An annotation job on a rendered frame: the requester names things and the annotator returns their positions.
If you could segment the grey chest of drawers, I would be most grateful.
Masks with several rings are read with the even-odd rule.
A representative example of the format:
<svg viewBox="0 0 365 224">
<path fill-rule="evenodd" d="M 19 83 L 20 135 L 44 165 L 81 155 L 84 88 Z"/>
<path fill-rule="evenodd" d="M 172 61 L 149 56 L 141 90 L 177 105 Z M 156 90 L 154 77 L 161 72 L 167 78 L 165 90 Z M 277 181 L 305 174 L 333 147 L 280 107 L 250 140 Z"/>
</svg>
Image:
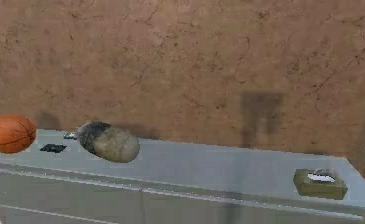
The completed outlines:
<svg viewBox="0 0 365 224">
<path fill-rule="evenodd" d="M 46 144 L 65 145 L 60 153 Z M 341 157 L 143 139 L 130 163 L 40 130 L 0 153 L 2 224 L 365 224 L 365 179 Z M 296 169 L 333 169 L 342 200 L 298 194 Z"/>
</svg>

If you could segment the orange basketball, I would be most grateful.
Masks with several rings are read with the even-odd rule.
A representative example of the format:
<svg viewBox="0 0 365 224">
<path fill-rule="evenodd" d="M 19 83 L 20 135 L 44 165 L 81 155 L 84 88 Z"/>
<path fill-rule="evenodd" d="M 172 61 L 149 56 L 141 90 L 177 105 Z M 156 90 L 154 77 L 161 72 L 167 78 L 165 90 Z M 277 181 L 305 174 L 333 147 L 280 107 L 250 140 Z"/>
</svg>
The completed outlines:
<svg viewBox="0 0 365 224">
<path fill-rule="evenodd" d="M 26 150 L 36 139 L 34 122 L 18 114 L 0 116 L 0 153 L 14 154 Z"/>
</svg>

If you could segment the olive green tissue box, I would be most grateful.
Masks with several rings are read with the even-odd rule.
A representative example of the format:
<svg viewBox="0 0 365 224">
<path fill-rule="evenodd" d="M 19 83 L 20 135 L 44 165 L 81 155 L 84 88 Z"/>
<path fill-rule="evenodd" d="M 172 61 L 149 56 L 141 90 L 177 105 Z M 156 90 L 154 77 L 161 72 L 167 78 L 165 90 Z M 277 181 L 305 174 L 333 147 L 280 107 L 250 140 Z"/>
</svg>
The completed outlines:
<svg viewBox="0 0 365 224">
<path fill-rule="evenodd" d="M 348 187 L 333 169 L 296 169 L 293 183 L 301 196 L 342 200 Z"/>
</svg>

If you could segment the small flat black object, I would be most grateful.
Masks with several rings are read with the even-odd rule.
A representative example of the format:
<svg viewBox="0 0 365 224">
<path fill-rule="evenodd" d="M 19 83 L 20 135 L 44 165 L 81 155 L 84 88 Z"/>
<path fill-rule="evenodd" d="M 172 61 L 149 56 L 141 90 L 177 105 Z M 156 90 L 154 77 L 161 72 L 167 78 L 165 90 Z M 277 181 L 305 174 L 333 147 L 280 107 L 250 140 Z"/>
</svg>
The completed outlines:
<svg viewBox="0 0 365 224">
<path fill-rule="evenodd" d="M 42 152 L 60 153 L 66 149 L 65 145 L 46 144 L 41 148 Z"/>
</svg>

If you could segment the grey black oval stone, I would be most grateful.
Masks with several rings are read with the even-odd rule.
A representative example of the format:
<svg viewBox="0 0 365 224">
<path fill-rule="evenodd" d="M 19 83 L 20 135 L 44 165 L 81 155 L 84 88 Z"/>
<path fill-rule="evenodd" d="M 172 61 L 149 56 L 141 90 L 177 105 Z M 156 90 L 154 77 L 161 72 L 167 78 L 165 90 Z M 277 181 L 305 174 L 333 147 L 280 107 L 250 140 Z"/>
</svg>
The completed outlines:
<svg viewBox="0 0 365 224">
<path fill-rule="evenodd" d="M 140 152 L 138 138 L 118 126 L 94 121 L 75 132 L 79 144 L 89 153 L 114 163 L 130 163 Z"/>
</svg>

